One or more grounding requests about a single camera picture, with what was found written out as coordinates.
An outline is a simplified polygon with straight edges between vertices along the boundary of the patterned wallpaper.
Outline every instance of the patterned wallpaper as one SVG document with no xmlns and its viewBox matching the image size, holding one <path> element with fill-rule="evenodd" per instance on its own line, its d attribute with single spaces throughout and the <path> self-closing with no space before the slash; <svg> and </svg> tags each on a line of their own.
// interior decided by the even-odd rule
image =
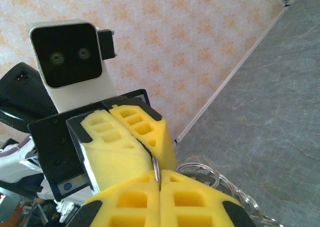
<svg viewBox="0 0 320 227">
<path fill-rule="evenodd" d="M 83 19 L 115 31 L 117 92 L 147 89 L 176 138 L 274 22 L 278 0 L 0 0 L 0 77 L 35 67 L 28 24 Z M 0 141 L 23 136 L 0 123 Z"/>
</svg>

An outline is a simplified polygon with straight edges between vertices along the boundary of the yellow sponge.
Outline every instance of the yellow sponge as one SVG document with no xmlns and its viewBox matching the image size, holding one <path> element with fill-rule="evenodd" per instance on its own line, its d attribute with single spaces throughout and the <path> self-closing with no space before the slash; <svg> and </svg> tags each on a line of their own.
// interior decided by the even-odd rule
<svg viewBox="0 0 320 227">
<path fill-rule="evenodd" d="M 161 177 L 161 227 L 234 227 L 223 201 L 236 199 L 171 170 Z"/>
<path fill-rule="evenodd" d="M 93 139 L 82 143 L 82 153 L 95 194 L 153 170 L 150 154 L 106 110 L 89 114 L 81 125 Z"/>
<path fill-rule="evenodd" d="M 140 106 L 113 105 L 110 114 L 141 141 L 159 161 L 161 169 L 175 170 L 177 161 L 167 122 L 154 120 Z"/>
<path fill-rule="evenodd" d="M 102 201 L 91 227 L 159 227 L 159 198 L 155 172 L 149 171 L 100 192 L 84 204 Z"/>
</svg>

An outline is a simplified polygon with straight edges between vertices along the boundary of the chain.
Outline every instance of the chain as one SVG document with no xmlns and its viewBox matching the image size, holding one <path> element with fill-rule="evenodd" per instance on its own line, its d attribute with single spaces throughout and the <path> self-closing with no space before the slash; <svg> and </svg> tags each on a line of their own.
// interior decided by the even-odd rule
<svg viewBox="0 0 320 227">
<path fill-rule="evenodd" d="M 264 215 L 250 195 L 213 168 L 202 163 L 191 162 L 181 164 L 176 171 L 237 199 L 257 227 L 285 227 L 274 218 Z"/>
</svg>

